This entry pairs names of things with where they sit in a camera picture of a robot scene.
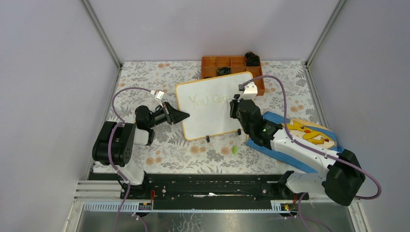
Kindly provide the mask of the yellow framed whiteboard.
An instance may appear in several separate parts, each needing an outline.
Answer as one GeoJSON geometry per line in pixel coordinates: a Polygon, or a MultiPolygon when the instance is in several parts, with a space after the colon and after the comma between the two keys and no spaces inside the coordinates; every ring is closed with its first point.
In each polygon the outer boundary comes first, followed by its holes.
{"type": "Polygon", "coordinates": [[[201,79],[177,84],[178,109],[190,116],[182,121],[188,141],[236,132],[241,128],[237,119],[230,118],[230,104],[239,85],[252,79],[250,72],[201,79]]]}

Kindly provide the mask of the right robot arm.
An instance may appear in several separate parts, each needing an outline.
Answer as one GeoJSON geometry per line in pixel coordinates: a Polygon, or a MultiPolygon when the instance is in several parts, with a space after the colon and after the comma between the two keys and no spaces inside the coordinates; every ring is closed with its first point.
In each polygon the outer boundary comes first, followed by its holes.
{"type": "Polygon", "coordinates": [[[243,132],[257,146],[283,153],[314,169],[314,173],[304,174],[287,171],[277,186],[281,198],[317,193],[339,205],[349,206],[366,179],[359,171],[361,166],[352,151],[337,152],[301,138],[291,138],[283,125],[264,119],[253,100],[235,94],[230,101],[230,117],[239,121],[243,132]]]}

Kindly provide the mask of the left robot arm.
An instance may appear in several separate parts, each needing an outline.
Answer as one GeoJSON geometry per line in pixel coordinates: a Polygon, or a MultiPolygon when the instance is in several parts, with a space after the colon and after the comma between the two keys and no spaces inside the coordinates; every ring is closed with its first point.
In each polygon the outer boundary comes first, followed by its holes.
{"type": "Polygon", "coordinates": [[[155,137],[153,128],[162,123],[177,124],[190,117],[168,102],[157,106],[155,111],[145,105],[135,109],[135,123],[105,121],[92,149],[92,158],[105,166],[111,166],[132,185],[132,193],[139,199],[149,195],[150,186],[144,182],[145,171],[132,160],[134,145],[150,146],[155,137]]]}

